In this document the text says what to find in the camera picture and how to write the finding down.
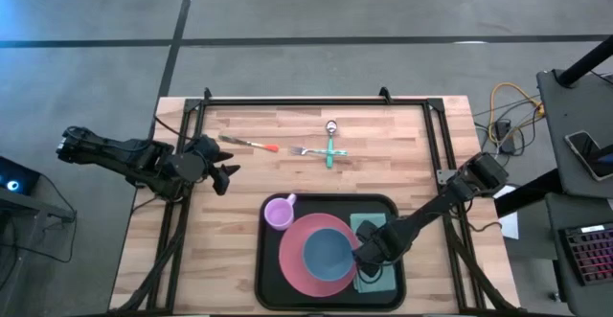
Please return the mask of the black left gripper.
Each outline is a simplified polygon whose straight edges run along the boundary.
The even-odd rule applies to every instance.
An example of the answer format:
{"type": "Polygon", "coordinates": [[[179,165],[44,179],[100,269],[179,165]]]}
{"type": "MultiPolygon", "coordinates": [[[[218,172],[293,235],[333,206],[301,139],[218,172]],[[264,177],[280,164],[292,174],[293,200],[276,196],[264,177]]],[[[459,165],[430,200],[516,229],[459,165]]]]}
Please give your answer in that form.
{"type": "Polygon", "coordinates": [[[170,157],[170,179],[183,183],[194,183],[199,179],[221,180],[224,174],[234,174],[240,165],[215,166],[215,161],[225,161],[234,157],[233,153],[220,151],[216,141],[207,135],[201,135],[190,140],[181,153],[170,157]]]}

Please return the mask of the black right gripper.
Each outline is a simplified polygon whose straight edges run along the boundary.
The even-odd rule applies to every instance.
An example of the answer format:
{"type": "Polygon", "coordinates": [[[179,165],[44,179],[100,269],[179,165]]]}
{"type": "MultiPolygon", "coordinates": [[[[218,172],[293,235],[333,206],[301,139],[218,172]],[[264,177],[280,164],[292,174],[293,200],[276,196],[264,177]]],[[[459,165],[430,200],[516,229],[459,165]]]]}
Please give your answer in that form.
{"type": "Polygon", "coordinates": [[[412,232],[401,221],[389,221],[377,227],[370,220],[363,220],[355,235],[361,241],[354,250],[360,279],[379,279],[381,264],[398,261],[412,246],[412,232]]]}

